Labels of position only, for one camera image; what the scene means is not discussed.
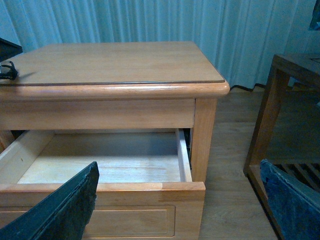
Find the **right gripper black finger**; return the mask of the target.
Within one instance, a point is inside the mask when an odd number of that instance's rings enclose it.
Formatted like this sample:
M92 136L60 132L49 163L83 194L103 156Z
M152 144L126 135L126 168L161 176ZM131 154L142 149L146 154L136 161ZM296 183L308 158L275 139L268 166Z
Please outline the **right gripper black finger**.
M2 240L80 240L95 209L99 168L93 161L0 230Z
M22 54L23 48L13 42L0 38L0 61L6 61L16 55Z
M286 240L320 238L320 194L267 159L260 162L267 202Z

